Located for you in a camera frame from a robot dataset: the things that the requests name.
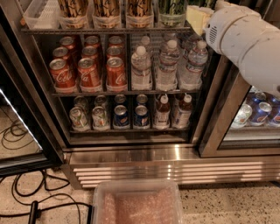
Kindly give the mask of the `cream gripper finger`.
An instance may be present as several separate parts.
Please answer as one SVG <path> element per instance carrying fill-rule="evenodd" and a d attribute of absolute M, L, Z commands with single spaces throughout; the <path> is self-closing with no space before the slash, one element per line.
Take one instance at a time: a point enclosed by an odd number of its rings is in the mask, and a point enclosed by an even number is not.
<path fill-rule="evenodd" d="M 201 36 L 213 14 L 214 10 L 210 8 L 188 5 L 186 10 L 186 20 L 193 30 Z"/>

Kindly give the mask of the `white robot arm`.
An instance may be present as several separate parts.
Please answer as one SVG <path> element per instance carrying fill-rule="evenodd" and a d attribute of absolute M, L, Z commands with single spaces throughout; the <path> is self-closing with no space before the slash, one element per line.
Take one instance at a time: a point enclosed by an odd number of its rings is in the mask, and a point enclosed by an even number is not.
<path fill-rule="evenodd" d="M 189 5 L 186 21 L 235 64 L 251 86 L 280 95 L 280 30 L 246 6 L 218 0 L 215 9 Z"/>

